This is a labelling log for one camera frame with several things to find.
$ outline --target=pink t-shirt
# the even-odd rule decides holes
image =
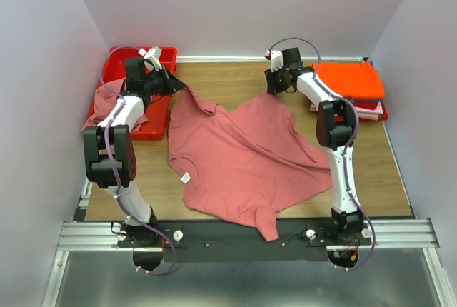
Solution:
[[[266,92],[229,113],[183,90],[171,110],[169,163],[188,208],[256,227],[267,241],[278,238],[276,212],[331,187],[327,155]]]

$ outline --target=wooden surface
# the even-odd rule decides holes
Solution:
[[[263,71],[267,62],[178,64],[176,76],[186,82],[203,99],[217,101],[228,111],[249,101],[266,89]],[[177,98],[170,103],[173,106]],[[315,129],[316,115],[309,111],[303,94],[280,94],[292,110],[298,130],[319,147]],[[168,139],[134,142],[136,181],[144,199],[159,219],[212,218],[188,210],[182,201],[183,186],[168,165]],[[411,210],[397,172],[395,161],[381,122],[363,122],[353,153],[358,197],[370,216],[409,216]],[[327,191],[278,214],[278,217],[330,216],[332,193]],[[92,188],[87,221],[110,221],[122,213],[110,195],[96,184]]]

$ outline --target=stack of clothes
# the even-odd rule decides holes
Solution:
[[[356,105],[358,116],[365,120],[386,120],[388,114],[384,106],[384,87],[378,72],[370,62],[362,64],[322,63],[318,75],[335,93],[351,97]],[[311,104],[311,110],[317,108]]]

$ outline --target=gray floor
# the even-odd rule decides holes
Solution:
[[[306,261],[182,263],[136,273],[131,253],[71,253],[57,306],[439,306],[423,251],[380,249],[350,273]]]

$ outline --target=red plastic tray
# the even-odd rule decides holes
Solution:
[[[109,51],[113,51],[117,46],[113,46]],[[178,51],[172,47],[162,47],[160,63],[173,74],[176,70],[176,56]],[[103,80],[105,82],[114,81],[126,77],[124,60],[128,57],[140,56],[135,49],[119,49],[106,62],[103,70]],[[136,141],[160,141],[164,137],[166,127],[166,115],[169,109],[171,96],[164,96],[154,104],[149,105],[144,114],[148,121],[141,125],[138,131],[132,131],[131,137]],[[94,100],[87,114],[87,118],[94,114]]]

